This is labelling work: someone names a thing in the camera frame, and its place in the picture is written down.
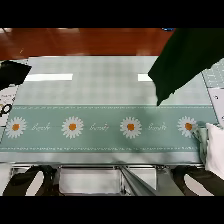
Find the daisy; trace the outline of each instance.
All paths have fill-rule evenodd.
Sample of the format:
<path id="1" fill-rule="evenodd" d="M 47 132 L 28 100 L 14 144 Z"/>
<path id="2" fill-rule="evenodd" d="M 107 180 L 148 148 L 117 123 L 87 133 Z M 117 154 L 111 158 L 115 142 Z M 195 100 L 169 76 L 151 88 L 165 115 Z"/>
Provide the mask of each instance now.
<path id="1" fill-rule="evenodd" d="M 141 134 L 141 126 L 142 125 L 138 119 L 135 119 L 134 117 L 126 117 L 126 119 L 123 119 L 121 122 L 120 131 L 123 131 L 123 135 L 126 135 L 126 138 L 135 138 Z"/>
<path id="2" fill-rule="evenodd" d="M 17 138 L 26 130 L 26 121 L 22 117 L 14 117 L 6 126 L 6 135 L 8 138 Z"/>
<path id="3" fill-rule="evenodd" d="M 178 130 L 182 132 L 182 135 L 189 138 L 193 137 L 192 131 L 193 131 L 193 128 L 195 128 L 196 126 L 197 124 L 194 118 L 190 118 L 186 116 L 179 119 L 178 125 L 177 125 Z"/>
<path id="4" fill-rule="evenodd" d="M 83 126 L 83 121 L 78 117 L 69 117 L 65 120 L 65 122 L 63 122 L 63 135 L 66 135 L 66 138 L 75 138 L 76 136 L 82 134 L 81 131 L 83 130 Z"/>

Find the table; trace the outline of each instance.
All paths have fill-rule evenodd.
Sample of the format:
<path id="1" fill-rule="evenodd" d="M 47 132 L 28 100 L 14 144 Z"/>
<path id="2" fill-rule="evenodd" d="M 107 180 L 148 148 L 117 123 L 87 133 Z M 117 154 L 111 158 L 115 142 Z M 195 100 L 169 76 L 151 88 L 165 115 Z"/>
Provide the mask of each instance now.
<path id="1" fill-rule="evenodd" d="M 1 162 L 200 163 L 189 124 L 217 122 L 202 74 L 157 108 L 153 82 L 138 81 L 138 74 L 147 74 L 156 58 L 29 58 L 29 76 L 72 73 L 73 77 L 27 81 L 19 87 L 8 122 L 19 121 L 24 129 L 17 138 L 4 131 Z M 178 125 L 187 129 L 180 131 Z"/>

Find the metal bar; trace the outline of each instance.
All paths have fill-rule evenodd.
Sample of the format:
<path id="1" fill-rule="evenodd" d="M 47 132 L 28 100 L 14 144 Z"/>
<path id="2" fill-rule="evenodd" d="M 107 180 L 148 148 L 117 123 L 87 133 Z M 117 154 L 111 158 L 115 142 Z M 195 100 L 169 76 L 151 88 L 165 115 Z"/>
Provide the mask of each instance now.
<path id="1" fill-rule="evenodd" d="M 120 166 L 119 168 L 134 196 L 159 196 L 156 190 L 128 170 L 125 166 Z"/>

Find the dark green cloth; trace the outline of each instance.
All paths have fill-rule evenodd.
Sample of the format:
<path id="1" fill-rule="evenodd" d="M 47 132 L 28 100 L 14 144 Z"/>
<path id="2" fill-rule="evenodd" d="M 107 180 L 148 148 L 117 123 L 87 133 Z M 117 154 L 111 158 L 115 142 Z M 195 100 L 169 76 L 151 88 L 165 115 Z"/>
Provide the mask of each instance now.
<path id="1" fill-rule="evenodd" d="M 156 85 L 157 106 L 223 57 L 224 28 L 177 28 L 148 72 Z"/>

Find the blue object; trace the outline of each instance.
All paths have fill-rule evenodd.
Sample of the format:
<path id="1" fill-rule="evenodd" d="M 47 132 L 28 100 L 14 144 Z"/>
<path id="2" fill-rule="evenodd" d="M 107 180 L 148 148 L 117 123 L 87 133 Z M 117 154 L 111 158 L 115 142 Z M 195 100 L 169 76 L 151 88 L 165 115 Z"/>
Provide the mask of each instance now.
<path id="1" fill-rule="evenodd" d="M 162 28 L 162 29 L 165 31 L 173 31 L 174 30 L 174 28 Z"/>

